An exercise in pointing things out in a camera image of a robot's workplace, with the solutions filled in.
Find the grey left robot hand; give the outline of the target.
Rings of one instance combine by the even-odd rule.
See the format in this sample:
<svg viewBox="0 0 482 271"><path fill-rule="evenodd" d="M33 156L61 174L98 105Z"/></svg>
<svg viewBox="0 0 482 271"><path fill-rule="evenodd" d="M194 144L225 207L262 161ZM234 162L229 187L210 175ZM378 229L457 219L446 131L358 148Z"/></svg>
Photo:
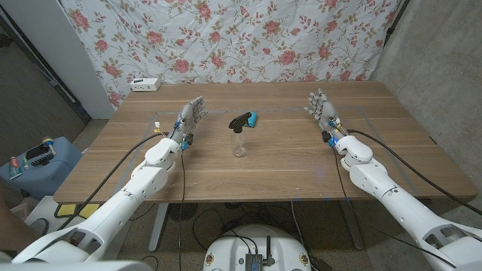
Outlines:
<svg viewBox="0 0 482 271"><path fill-rule="evenodd" d="M189 134L194 132L196 125L206 114L204 99L202 96L198 96L180 110L168 138L182 143Z"/></svg>

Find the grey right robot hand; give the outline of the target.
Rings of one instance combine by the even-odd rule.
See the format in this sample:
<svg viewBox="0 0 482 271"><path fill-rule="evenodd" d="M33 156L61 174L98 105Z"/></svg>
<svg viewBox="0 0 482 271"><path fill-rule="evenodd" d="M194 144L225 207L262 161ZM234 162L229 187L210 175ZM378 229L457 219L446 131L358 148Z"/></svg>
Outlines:
<svg viewBox="0 0 482 271"><path fill-rule="evenodd" d="M336 140L347 136L334 105L322 88L319 88L317 93L310 93L308 104L304 110L314 118L321 131Z"/></svg>

